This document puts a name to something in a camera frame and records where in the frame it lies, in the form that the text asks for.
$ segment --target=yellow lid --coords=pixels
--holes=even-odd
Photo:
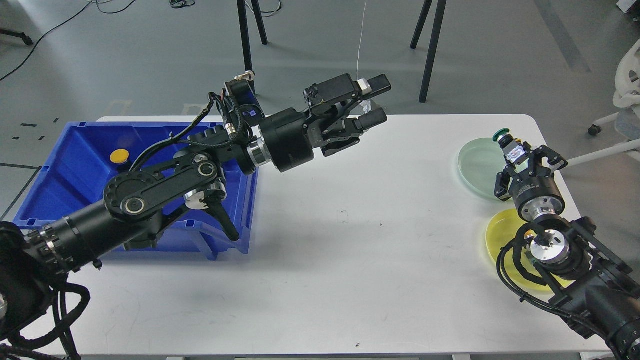
[[[111,153],[109,160],[114,164],[124,164],[129,160],[129,151],[118,149]]]

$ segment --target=black table leg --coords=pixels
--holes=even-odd
[[[429,15],[429,9],[431,9],[431,4],[433,0],[424,0],[424,4],[422,5],[422,11],[420,12],[420,17],[418,18],[418,24],[415,26],[415,31],[413,32],[413,38],[411,39],[411,48],[415,49],[418,46],[418,40],[420,40],[420,34],[422,34],[422,29],[424,28],[424,22],[427,20],[427,15]]]
[[[238,19],[240,20],[240,38],[242,39],[242,52],[244,56],[244,69],[253,71],[251,62],[251,45],[249,44],[249,25],[246,21],[246,8],[244,8],[244,0],[237,0]],[[254,89],[253,81],[250,82],[251,89]]]
[[[259,0],[251,0],[251,4],[253,7],[253,14],[255,15],[255,22],[258,24],[260,40],[262,40],[262,45],[267,45],[269,43],[269,40],[267,40],[267,31],[265,31],[264,29],[264,21],[262,20],[262,12],[260,11]]]
[[[442,28],[442,19],[444,19],[444,9],[446,6],[447,0],[438,0],[435,20],[433,21],[433,31],[431,32],[431,42],[429,43],[429,53],[427,54],[427,64],[424,67],[422,86],[420,88],[420,102],[427,102],[427,93],[429,92],[429,83],[431,82],[431,73],[433,72],[433,63],[436,59],[436,50],[438,49],[438,40],[440,39],[440,30]]]

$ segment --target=white chair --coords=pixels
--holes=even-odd
[[[602,125],[615,121],[617,132],[627,138],[627,142],[604,150],[582,155],[568,161],[568,166],[578,165],[606,156],[626,152],[640,161],[640,40],[622,58],[616,71],[616,91],[613,94],[613,105],[621,108],[620,112],[611,114],[593,122],[588,133],[596,136],[602,132]]]

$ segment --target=concrete floor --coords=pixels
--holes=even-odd
[[[615,2],[449,1],[428,102],[420,104],[433,14],[412,51],[422,2],[368,0],[358,75],[387,74],[393,90],[378,102],[390,114],[531,115],[547,144],[570,159],[625,140],[612,125],[596,138],[586,134],[592,121],[617,111],[614,74],[640,37],[639,23]],[[101,8],[114,11],[128,3],[114,0]],[[84,5],[1,1],[0,27],[20,29],[36,41]],[[276,5],[261,1],[263,10]],[[355,75],[364,6],[364,0],[284,0],[282,11],[265,19],[268,46],[259,44],[250,19],[257,92],[266,113],[301,110],[304,88],[345,72]],[[0,36],[0,76],[29,51],[19,39]],[[91,5],[0,82],[0,215],[13,219],[33,168],[46,160],[67,122],[195,114],[186,105],[205,104],[207,92],[243,70],[232,1],[197,1],[181,10],[167,1],[138,1],[116,15]],[[580,212],[598,224],[596,235],[640,269],[640,163],[617,155],[562,173]],[[640,279],[640,270],[634,278]]]

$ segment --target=yellow circular object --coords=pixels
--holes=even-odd
[[[126,151],[125,149],[118,149],[111,153],[109,160],[114,164],[124,164],[129,160],[129,151]]]
[[[489,226],[486,228],[485,234],[485,242],[486,249],[489,252],[489,256],[493,260],[495,264],[498,259],[498,254],[500,254],[500,249],[503,248],[511,239],[516,236],[519,228],[525,224],[524,220],[522,220],[518,216],[518,211],[516,209],[509,209],[502,211],[495,215],[491,221],[489,221]],[[522,251],[522,265],[527,271],[530,273],[537,275],[538,272],[536,269],[526,261],[527,257],[524,255],[524,251]],[[504,259],[504,268],[507,270],[507,274],[509,277],[518,285],[523,288],[529,288],[530,290],[537,291],[545,291],[551,292],[551,289],[548,286],[542,286],[535,284],[531,281],[526,280],[518,270],[516,266],[513,264],[513,250],[507,253],[507,256]],[[560,279],[556,277],[556,279],[560,282],[560,285],[567,287],[573,281],[567,281],[564,279]]]

